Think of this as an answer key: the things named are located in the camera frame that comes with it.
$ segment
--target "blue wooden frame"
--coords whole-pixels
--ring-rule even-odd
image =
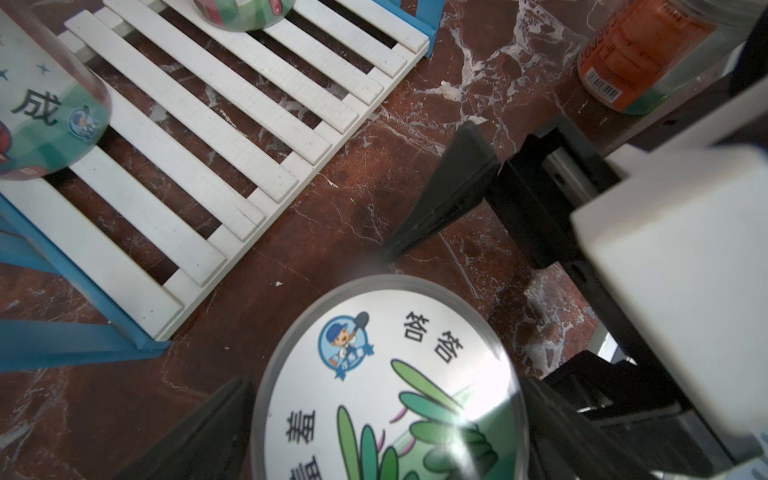
[[[152,339],[69,257],[0,194],[0,261],[69,280],[107,325],[0,319],[0,372],[158,357],[170,342]]]
[[[445,0],[419,0],[416,6],[416,17],[405,13],[400,9],[400,0],[373,0],[382,7],[405,20],[421,33],[429,37],[429,50],[427,57],[432,56],[432,49],[435,48],[437,31],[440,28],[440,18],[442,10],[445,7]]]

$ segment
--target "plastic jar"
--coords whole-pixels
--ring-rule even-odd
[[[42,177],[96,145],[109,93],[20,2],[0,0],[0,33],[0,178]]]
[[[285,17],[296,0],[194,0],[203,18],[217,27],[249,31]]]
[[[646,114],[746,40],[768,0],[628,0],[578,57],[600,102]]]

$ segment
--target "white wooden slatted rack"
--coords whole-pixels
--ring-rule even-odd
[[[110,125],[221,225],[207,239],[99,148],[71,169],[178,270],[160,285],[45,180],[0,180],[2,193],[155,340],[166,340],[319,173],[429,47],[426,35],[372,0],[339,0],[398,42],[386,47],[318,0],[295,10],[374,68],[367,74],[284,19],[265,32],[349,93],[340,100],[245,33],[216,28],[191,0],[104,0],[59,38],[82,61],[98,55],[253,181],[243,198],[116,90]],[[280,107],[159,15],[172,8],[322,121]],[[140,31],[293,151],[276,162],[122,37]]]

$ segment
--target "plastic container lid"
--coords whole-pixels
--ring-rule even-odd
[[[768,0],[674,0],[716,23],[752,28],[768,6]]]
[[[253,478],[525,478],[515,371],[480,315],[426,280],[370,276],[308,308],[262,378]]]

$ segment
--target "red marble floor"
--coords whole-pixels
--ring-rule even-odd
[[[56,33],[98,0],[37,0],[33,11]],[[605,147],[636,118],[592,100],[573,75],[579,49],[616,0],[448,0],[434,55],[420,61],[293,205],[181,327],[159,359],[0,374],[0,478],[110,478],[228,379],[258,383],[280,337],[318,296],[356,275],[409,212],[455,129],[480,124],[498,156],[554,114],[574,119]],[[167,15],[196,41],[281,101],[318,121],[215,42]],[[353,53],[316,33],[356,66]],[[226,115],[268,154],[288,150],[145,38],[130,40],[201,100]],[[299,68],[305,64],[286,56]],[[92,67],[243,194],[254,186],[163,108],[108,65]],[[343,92],[318,72],[317,81]],[[116,134],[101,145],[204,236],[215,219]],[[57,188],[155,279],[174,265],[74,175]],[[584,349],[596,319],[557,265],[534,270],[487,204],[416,247],[390,271],[437,282],[470,302],[501,337],[518,372],[543,376]],[[0,264],[6,319],[105,320],[60,277]],[[242,478],[249,478],[248,467]]]

